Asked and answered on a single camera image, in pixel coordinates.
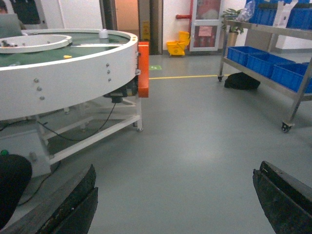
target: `fire hydrant cabinet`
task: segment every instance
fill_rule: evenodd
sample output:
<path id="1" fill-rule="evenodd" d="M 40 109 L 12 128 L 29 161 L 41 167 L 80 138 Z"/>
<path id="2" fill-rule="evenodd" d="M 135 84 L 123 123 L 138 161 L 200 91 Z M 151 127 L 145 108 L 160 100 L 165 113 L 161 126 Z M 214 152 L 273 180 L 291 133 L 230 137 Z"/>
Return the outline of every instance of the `fire hydrant cabinet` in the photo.
<path id="1" fill-rule="evenodd" d="M 219 46 L 224 0 L 193 0 L 190 51 L 216 51 Z"/>

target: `potted plant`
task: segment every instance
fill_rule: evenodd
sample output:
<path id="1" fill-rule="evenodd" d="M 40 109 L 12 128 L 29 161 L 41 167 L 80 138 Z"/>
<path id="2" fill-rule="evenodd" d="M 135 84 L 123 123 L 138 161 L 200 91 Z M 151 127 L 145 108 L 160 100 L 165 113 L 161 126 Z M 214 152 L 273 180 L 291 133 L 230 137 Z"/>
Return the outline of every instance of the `potted plant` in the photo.
<path id="1" fill-rule="evenodd" d="M 234 20 L 239 15 L 242 9 L 234 10 L 234 9 L 227 9 L 226 11 L 223 11 L 223 15 L 221 15 L 222 18 L 226 20 Z M 227 26 L 224 24 L 224 21 L 222 21 L 222 29 L 226 31 Z M 229 30 L 229 36 L 228 36 L 228 43 L 227 46 L 235 46 L 237 35 L 242 34 L 244 32 L 244 29 L 237 26 L 230 26 Z"/>

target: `black cable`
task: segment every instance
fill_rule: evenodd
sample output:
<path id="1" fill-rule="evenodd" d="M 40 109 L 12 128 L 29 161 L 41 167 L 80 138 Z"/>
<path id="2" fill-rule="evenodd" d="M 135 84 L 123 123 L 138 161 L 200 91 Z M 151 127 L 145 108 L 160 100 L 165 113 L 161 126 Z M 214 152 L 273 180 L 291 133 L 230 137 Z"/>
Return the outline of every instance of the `black cable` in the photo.
<path id="1" fill-rule="evenodd" d="M 32 121 L 32 120 L 31 119 L 23 119 L 23 120 L 16 121 L 16 122 L 13 122 L 13 123 L 8 123 L 4 127 L 0 128 L 0 132 L 3 131 L 4 129 L 6 129 L 7 127 L 13 125 L 13 124 L 21 123 L 21 122 L 24 122 L 24 121 Z"/>
<path id="2" fill-rule="evenodd" d="M 39 189 L 41 188 L 42 184 L 51 176 L 53 175 L 59 168 L 60 166 L 60 162 L 58 162 L 58 165 L 57 167 L 55 168 L 54 171 L 52 171 L 45 179 L 43 179 L 43 181 L 41 181 L 40 185 L 38 186 L 37 190 L 31 195 L 30 198 L 28 198 L 26 201 L 22 202 L 22 203 L 19 203 L 18 206 L 22 206 L 24 204 L 26 204 L 27 202 L 29 202 L 31 199 L 33 199 L 33 197 L 37 194 L 37 192 L 39 191 Z"/>
<path id="3" fill-rule="evenodd" d="M 111 112 L 109 113 L 109 115 L 108 115 L 106 121 L 102 124 L 102 126 L 100 126 L 100 128 L 97 129 L 94 133 L 92 133 L 91 135 L 89 135 L 89 136 L 87 136 L 87 137 L 85 137 L 85 138 L 83 138 L 83 139 L 72 139 L 72 138 L 68 138 L 68 137 L 62 136 L 61 134 L 58 134 L 57 132 L 55 132 L 55 131 L 53 131 L 52 129 L 50 129 L 50 128 L 48 128 L 47 126 L 45 126 L 46 123 L 41 123 L 41 122 L 39 122 L 39 121 L 37 121 L 37 123 L 40 124 L 40 125 L 41 125 L 42 127 L 44 127 L 45 129 L 49 130 L 50 132 L 54 133 L 54 134 L 57 135 L 58 137 L 63 138 L 63 139 L 65 139 L 65 140 L 69 140 L 69 141 L 83 141 L 83 140 L 85 140 L 85 139 L 87 139 L 87 138 L 89 138 L 89 137 L 94 136 L 96 133 L 98 133 L 99 130 L 101 130 L 102 127 L 104 127 L 104 125 L 105 125 L 105 124 L 107 123 L 107 121 L 109 120 L 109 117 L 111 116 L 111 114 L 112 114 L 112 112 L 113 112 L 115 106 L 116 106 L 116 103 L 114 104 L 114 106 L 113 106 Z"/>

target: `stainless steel shelf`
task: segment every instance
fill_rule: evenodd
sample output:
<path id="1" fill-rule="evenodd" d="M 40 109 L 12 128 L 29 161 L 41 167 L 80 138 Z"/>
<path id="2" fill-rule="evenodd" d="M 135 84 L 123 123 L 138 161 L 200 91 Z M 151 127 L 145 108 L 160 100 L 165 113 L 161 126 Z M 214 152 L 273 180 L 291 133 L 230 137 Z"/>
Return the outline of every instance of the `stainless steel shelf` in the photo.
<path id="1" fill-rule="evenodd" d="M 288 37 L 312 40 L 312 30 L 278 28 L 262 24 L 238 22 L 235 20 L 224 20 L 224 23 L 229 26 L 238 26 L 246 29 L 253 29 L 260 32 L 267 32 L 272 34 L 284 35 Z"/>
<path id="2" fill-rule="evenodd" d="M 232 67 L 235 67 L 237 70 L 253 77 L 254 79 L 268 85 L 269 87 L 273 88 L 274 90 L 284 94 L 285 96 L 288 96 L 289 98 L 291 99 L 295 99 L 298 95 L 297 92 L 294 92 L 293 90 L 290 90 L 284 86 L 282 86 L 281 84 L 253 71 L 253 70 L 250 70 L 249 68 L 237 63 L 237 62 L 234 62 L 226 57 L 222 58 L 222 61 L 227 63 L 228 65 L 232 66 Z M 304 97 L 301 99 L 301 101 L 310 101 L 312 100 L 312 94 L 305 94 Z"/>
<path id="3" fill-rule="evenodd" d="M 266 25 L 261 25 L 261 24 L 238 22 L 235 20 L 224 20 L 224 23 L 229 26 L 237 26 L 237 27 L 242 27 L 242 28 L 247 28 L 247 29 L 253 29 L 256 31 L 260 31 L 260 32 L 267 32 L 267 33 L 272 33 L 276 35 L 284 35 L 288 37 L 312 40 L 312 30 L 278 28 L 278 27 L 266 26 Z M 227 29 L 227 33 L 225 34 L 224 41 L 223 41 L 223 56 L 225 56 L 225 51 L 226 51 L 225 48 L 227 45 L 228 29 Z M 312 100 L 312 94 L 304 93 L 310 82 L 310 79 L 311 79 L 310 77 L 312 77 L 312 59 L 308 65 L 307 71 L 303 77 L 303 80 L 301 82 L 298 92 L 294 92 L 293 90 L 290 90 L 282 86 L 281 84 L 276 83 L 275 81 L 267 77 L 264 77 L 260 75 L 259 73 L 248 69 L 247 67 L 242 66 L 241 64 L 238 64 L 230 59 L 227 59 L 226 57 L 223 57 L 220 63 L 220 72 L 218 76 L 219 81 L 221 81 L 223 77 L 223 64 L 224 63 L 227 63 L 228 65 L 244 72 L 245 74 L 253 77 L 254 79 L 268 85 L 274 90 L 293 99 L 293 103 L 290 108 L 289 114 L 285 117 L 285 119 L 283 120 L 283 124 L 282 124 L 282 131 L 285 133 L 287 133 L 290 130 L 290 128 L 293 126 L 293 119 L 299 108 L 300 102 Z"/>

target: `green floor sign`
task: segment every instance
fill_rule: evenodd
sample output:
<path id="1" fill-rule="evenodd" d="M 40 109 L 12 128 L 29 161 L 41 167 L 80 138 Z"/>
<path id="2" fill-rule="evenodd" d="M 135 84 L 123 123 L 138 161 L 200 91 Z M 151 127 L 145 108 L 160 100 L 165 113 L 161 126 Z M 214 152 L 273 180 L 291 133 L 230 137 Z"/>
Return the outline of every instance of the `green floor sign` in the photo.
<path id="1" fill-rule="evenodd" d="M 159 65 L 152 65 L 152 66 L 150 66 L 150 71 L 152 71 L 152 70 L 162 70 L 162 69 L 161 69 L 161 66 L 159 66 Z"/>

